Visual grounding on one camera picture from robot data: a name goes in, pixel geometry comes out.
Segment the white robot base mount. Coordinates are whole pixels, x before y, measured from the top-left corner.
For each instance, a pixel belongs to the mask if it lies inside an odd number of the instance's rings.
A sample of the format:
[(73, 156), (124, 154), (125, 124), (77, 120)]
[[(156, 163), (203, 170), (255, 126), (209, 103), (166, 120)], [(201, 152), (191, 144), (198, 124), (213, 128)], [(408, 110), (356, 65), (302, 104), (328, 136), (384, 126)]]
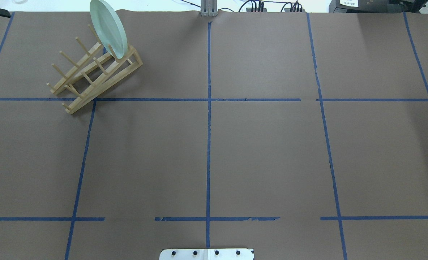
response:
[(248, 248), (201, 248), (163, 250), (160, 260), (254, 260), (253, 249)]

